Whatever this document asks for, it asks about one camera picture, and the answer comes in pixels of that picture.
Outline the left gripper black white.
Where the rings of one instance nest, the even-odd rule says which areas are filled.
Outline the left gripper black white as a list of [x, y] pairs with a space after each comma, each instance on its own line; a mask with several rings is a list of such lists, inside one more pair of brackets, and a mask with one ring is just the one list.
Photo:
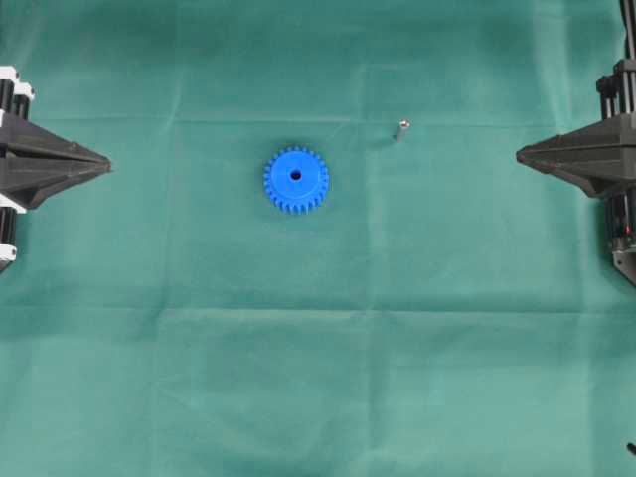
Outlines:
[[25, 120], [34, 99], [33, 87], [20, 81], [18, 71], [13, 66], [2, 66], [1, 146], [23, 157], [68, 159], [1, 161], [2, 272], [17, 257], [19, 215], [25, 214], [26, 209], [37, 209], [53, 195], [111, 170], [107, 157]]

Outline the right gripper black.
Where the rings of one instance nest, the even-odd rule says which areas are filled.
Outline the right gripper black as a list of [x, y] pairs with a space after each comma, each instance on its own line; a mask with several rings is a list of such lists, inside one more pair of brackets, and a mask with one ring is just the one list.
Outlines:
[[602, 121], [524, 146], [517, 161], [579, 188], [587, 197], [605, 199], [608, 245], [614, 268], [635, 284], [635, 173], [618, 163], [571, 162], [601, 158], [635, 146], [635, 119], [612, 118], [635, 111], [635, 60], [622, 59], [609, 76], [596, 82]]

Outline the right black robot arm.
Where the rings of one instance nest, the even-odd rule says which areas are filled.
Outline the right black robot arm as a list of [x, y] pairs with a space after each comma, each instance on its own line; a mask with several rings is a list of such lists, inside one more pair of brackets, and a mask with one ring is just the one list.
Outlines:
[[528, 145], [519, 163], [602, 202], [613, 267], [635, 282], [635, 3], [619, 3], [624, 57], [596, 82], [601, 120]]

